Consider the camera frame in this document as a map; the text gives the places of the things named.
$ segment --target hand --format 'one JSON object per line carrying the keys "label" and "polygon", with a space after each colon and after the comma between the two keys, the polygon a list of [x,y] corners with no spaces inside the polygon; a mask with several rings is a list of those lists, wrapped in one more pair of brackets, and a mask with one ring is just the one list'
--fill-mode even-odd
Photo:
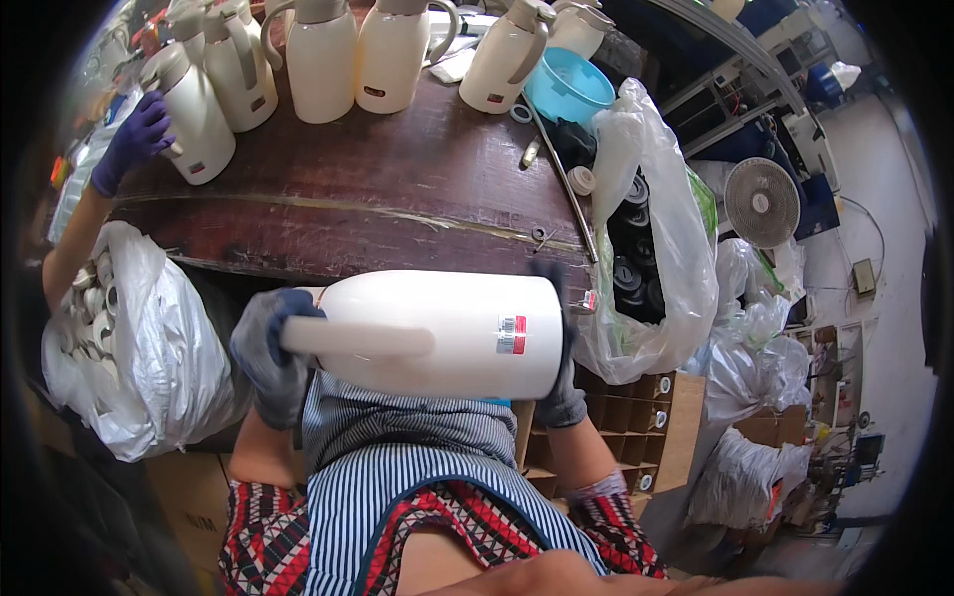
{"label": "hand", "polygon": [[103,158],[93,168],[90,177],[93,186],[103,196],[114,197],[122,176],[133,166],[172,146],[176,137],[166,135],[170,122],[162,93],[153,91],[143,95],[133,113],[119,125]]}
{"label": "hand", "polygon": [[563,298],[563,277],[566,269],[558,263],[545,264],[534,260],[530,263],[530,271],[535,276],[550,280],[563,307],[563,356],[560,359],[560,373],[550,394],[536,403],[533,415],[547,428],[575,426],[586,418],[587,404],[583,390],[573,388],[573,345],[576,343],[576,327],[570,323],[567,303]]}
{"label": "hand", "polygon": [[311,294],[283,288],[252,296],[232,332],[230,349],[242,372],[255,384],[255,409],[276,430],[298,422],[304,385],[308,378],[307,356],[281,349],[281,327],[293,315],[321,317]]}

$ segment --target blue and white striped apron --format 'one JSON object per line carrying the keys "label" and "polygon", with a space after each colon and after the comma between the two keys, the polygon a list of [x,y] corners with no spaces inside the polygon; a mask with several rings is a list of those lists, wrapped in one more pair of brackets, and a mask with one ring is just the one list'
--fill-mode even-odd
{"label": "blue and white striped apron", "polygon": [[518,473],[516,419],[503,405],[388,396],[319,370],[301,426],[309,466],[307,594],[360,593],[392,507],[448,479],[503,499],[544,549],[575,550],[607,574],[590,538]]}

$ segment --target red label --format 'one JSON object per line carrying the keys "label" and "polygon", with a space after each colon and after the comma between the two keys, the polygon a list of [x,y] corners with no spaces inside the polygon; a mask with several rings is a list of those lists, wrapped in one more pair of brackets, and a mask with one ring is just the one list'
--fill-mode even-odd
{"label": "red label", "polygon": [[513,330],[513,353],[523,354],[527,343],[527,318],[517,315],[517,325]]}

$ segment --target wooden table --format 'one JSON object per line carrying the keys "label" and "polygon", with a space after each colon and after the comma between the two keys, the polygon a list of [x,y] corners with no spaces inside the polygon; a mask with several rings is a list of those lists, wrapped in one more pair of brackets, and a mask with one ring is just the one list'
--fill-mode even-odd
{"label": "wooden table", "polygon": [[[366,12],[355,8],[359,20]],[[422,72],[400,113],[356,104],[310,125],[295,117],[287,71],[275,78],[278,108],[236,135],[222,174],[190,186],[154,158],[127,175],[114,217],[183,262],[321,283],[402,268],[522,274],[539,226],[555,230],[540,257],[569,266],[570,297],[590,287],[585,244],[546,147],[519,167],[532,124],[479,113],[457,85]]]}

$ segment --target white fan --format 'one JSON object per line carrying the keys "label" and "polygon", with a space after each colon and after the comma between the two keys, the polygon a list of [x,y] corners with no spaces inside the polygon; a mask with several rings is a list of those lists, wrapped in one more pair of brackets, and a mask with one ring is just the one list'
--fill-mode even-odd
{"label": "white fan", "polygon": [[757,248],[775,248],[795,233],[801,204],[795,182],[781,166],[750,157],[729,172],[725,211],[739,237]]}

